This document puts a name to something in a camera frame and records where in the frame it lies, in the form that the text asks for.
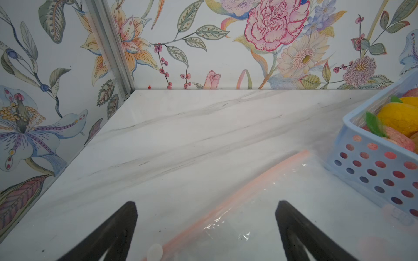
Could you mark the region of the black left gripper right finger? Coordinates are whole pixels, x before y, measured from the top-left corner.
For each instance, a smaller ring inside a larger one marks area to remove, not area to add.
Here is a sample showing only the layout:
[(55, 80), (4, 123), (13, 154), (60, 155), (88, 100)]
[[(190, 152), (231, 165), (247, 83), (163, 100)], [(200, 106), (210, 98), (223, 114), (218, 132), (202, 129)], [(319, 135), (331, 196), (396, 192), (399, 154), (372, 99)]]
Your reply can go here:
[(288, 261), (356, 261), (357, 259), (330, 239), (292, 204), (279, 201), (275, 218)]

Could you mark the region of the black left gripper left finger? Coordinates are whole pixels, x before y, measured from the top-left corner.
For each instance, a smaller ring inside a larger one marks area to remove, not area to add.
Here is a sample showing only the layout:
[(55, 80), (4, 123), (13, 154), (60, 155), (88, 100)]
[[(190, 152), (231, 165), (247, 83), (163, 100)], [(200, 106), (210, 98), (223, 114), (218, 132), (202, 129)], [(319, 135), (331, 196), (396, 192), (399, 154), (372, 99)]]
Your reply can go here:
[(133, 201), (126, 202), (96, 230), (63, 255), (60, 261), (125, 261), (138, 213)]

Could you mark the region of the clear pink-zipper zip bag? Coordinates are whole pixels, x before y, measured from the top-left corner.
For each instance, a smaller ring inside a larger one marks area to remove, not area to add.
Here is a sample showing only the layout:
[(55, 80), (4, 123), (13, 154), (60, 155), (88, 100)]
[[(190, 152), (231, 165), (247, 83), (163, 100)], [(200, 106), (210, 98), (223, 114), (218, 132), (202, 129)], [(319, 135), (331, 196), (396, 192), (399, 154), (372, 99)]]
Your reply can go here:
[(147, 261), (415, 261), (418, 221), (303, 151), (241, 188)]

